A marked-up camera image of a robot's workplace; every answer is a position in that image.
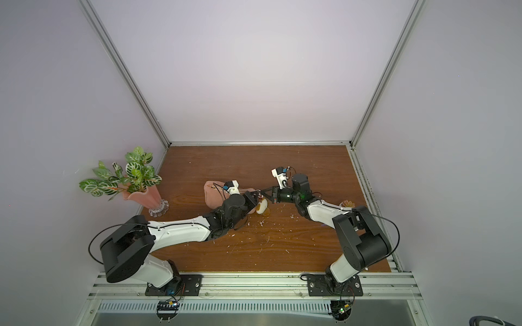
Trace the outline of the white brown plush decoration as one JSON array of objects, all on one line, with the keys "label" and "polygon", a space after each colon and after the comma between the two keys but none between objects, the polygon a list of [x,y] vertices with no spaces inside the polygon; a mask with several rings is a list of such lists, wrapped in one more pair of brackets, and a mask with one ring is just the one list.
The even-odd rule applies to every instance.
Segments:
[{"label": "white brown plush decoration", "polygon": [[257,205],[256,207],[256,213],[258,215],[262,215],[262,216],[270,216],[271,214],[271,211],[270,211],[270,208],[269,208],[269,201],[266,199],[266,198],[263,198]]}]

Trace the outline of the pink corduroy pouch bag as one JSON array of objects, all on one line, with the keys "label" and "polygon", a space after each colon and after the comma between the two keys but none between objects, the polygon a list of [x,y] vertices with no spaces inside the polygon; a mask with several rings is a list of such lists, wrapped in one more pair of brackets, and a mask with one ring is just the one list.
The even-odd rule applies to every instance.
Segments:
[{"label": "pink corduroy pouch bag", "polygon": [[205,204],[211,209],[217,209],[220,207],[224,200],[230,197],[230,194],[223,190],[222,187],[225,185],[221,181],[207,181],[203,187],[205,194]]}]

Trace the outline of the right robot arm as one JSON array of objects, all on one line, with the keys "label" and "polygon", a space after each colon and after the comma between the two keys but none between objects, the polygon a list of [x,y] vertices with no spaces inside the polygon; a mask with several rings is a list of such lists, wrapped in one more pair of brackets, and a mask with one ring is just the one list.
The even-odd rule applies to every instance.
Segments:
[{"label": "right robot arm", "polygon": [[343,254],[326,269],[325,279],[330,286],[338,287],[393,255],[398,246],[390,243],[377,222],[381,217],[367,207],[330,204],[314,194],[307,175],[295,174],[289,178],[284,167],[271,172],[277,185],[262,190],[267,200],[274,204],[292,203],[300,216],[335,230]]}]

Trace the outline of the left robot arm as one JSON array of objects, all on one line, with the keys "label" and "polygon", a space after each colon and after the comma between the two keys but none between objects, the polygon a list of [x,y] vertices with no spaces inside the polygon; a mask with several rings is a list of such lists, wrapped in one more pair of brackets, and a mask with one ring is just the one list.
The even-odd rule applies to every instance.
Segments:
[{"label": "left robot arm", "polygon": [[252,212],[264,212],[268,202],[259,191],[231,194],[221,206],[206,215],[179,221],[148,221],[136,215],[100,244],[101,263],[109,283],[135,278],[164,287],[175,278],[173,265],[153,252],[192,242],[214,241],[228,234]]}]

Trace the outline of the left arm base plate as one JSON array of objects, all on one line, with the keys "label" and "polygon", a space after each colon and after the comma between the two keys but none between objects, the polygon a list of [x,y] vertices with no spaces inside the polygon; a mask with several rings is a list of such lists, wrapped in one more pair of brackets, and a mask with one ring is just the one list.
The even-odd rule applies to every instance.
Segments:
[{"label": "left arm base plate", "polygon": [[174,278],[163,287],[157,288],[153,286],[151,283],[148,283],[148,286],[145,291],[145,296],[197,297],[201,290],[202,282],[202,274],[181,274],[179,276],[174,276]]}]

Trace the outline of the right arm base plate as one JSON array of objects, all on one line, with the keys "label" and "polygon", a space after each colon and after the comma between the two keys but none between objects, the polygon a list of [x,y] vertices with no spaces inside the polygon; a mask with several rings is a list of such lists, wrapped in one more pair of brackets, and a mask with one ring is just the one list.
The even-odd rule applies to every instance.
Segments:
[{"label": "right arm base plate", "polygon": [[359,276],[352,276],[344,282],[337,282],[326,274],[303,273],[300,279],[307,283],[308,295],[311,297],[341,296],[362,297],[364,295]]}]

